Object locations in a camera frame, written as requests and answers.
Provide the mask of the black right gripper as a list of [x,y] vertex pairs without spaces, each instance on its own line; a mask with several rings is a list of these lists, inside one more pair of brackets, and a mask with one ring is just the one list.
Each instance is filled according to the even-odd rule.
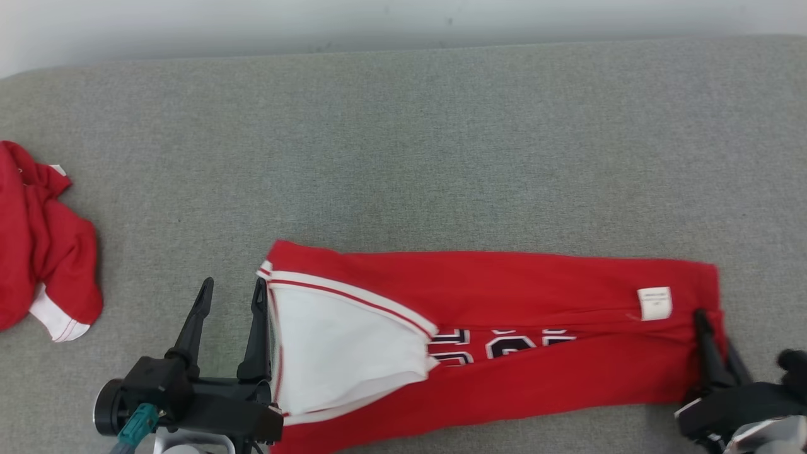
[[700,390],[718,391],[675,412],[682,436],[705,451],[804,451],[807,402],[784,385],[753,383],[731,339],[724,361],[703,308],[694,312],[694,327]]

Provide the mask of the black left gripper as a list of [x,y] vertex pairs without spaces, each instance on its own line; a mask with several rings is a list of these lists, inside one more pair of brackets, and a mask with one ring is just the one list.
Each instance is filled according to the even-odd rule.
[[[198,296],[165,359],[178,359],[190,379],[199,379],[200,340],[204,321],[210,313],[214,279],[202,282]],[[218,434],[235,443],[280,442],[284,428],[282,411],[274,402],[269,380],[270,305],[265,279],[258,278],[251,302],[252,324],[244,359],[237,369],[237,379],[201,379],[193,382],[190,407],[180,419],[180,428]]]

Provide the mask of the red shorts white trim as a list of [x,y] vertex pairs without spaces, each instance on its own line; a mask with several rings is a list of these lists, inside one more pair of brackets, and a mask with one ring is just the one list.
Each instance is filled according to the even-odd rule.
[[69,342],[103,311],[95,227],[59,201],[70,185],[60,166],[0,141],[0,331],[31,315]]

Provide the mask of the red basketball jersey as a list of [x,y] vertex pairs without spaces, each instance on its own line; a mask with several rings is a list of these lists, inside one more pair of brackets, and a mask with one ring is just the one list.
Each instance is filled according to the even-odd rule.
[[271,454],[676,402],[699,379],[697,312],[726,356],[706,262],[279,240],[257,274],[279,334]]

